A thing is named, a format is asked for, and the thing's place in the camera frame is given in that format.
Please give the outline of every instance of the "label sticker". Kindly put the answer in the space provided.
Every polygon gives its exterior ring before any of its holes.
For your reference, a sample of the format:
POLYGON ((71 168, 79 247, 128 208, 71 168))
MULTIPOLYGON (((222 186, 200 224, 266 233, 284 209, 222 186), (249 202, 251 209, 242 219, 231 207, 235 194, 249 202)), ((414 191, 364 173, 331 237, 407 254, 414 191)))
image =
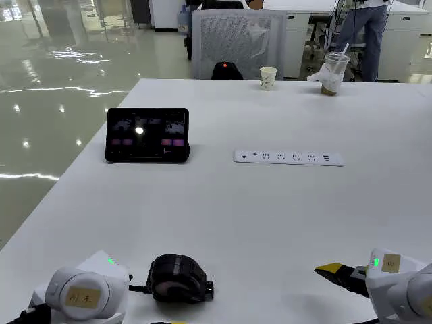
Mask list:
POLYGON ((67 292, 65 305, 80 308, 96 308, 101 291, 99 289, 80 288, 72 286, 67 292))
POLYGON ((385 254, 382 272, 399 273, 400 254, 385 254))
POLYGON ((432 316, 432 297, 424 299, 421 306, 426 314, 432 316))

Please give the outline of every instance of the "black tape measure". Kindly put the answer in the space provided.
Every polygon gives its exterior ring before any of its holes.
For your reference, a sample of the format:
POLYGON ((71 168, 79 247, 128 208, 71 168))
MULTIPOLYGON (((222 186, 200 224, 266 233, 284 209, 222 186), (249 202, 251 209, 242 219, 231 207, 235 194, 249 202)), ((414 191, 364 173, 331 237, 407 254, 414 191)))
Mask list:
POLYGON ((186 255, 165 254, 151 263, 145 294, 159 302, 197 302, 213 299, 213 281, 207 281, 199 264, 186 255))

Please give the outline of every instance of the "paper cup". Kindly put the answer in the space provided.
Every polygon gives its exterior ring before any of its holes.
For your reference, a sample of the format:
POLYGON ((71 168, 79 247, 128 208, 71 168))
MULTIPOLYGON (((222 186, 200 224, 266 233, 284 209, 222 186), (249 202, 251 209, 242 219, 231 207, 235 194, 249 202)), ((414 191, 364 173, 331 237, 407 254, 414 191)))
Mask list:
POLYGON ((271 66, 263 66, 261 72, 261 88, 265 91, 270 91, 275 85, 277 68, 271 66))

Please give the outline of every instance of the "water bottle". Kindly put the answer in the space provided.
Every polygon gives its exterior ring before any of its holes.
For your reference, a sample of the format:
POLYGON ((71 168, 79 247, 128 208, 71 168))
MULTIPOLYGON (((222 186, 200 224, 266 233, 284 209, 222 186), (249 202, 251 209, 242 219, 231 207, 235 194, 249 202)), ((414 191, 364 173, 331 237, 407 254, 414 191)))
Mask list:
POLYGON ((189 11, 184 5, 181 12, 178 13, 178 32, 187 35, 189 32, 189 11))

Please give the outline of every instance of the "black bag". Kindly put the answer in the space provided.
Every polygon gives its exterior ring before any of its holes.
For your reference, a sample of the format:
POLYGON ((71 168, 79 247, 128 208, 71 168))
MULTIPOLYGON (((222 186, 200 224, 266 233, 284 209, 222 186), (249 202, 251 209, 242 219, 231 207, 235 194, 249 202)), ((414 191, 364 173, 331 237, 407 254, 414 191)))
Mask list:
POLYGON ((213 69, 212 80, 243 80, 236 64, 232 62, 219 62, 213 69))

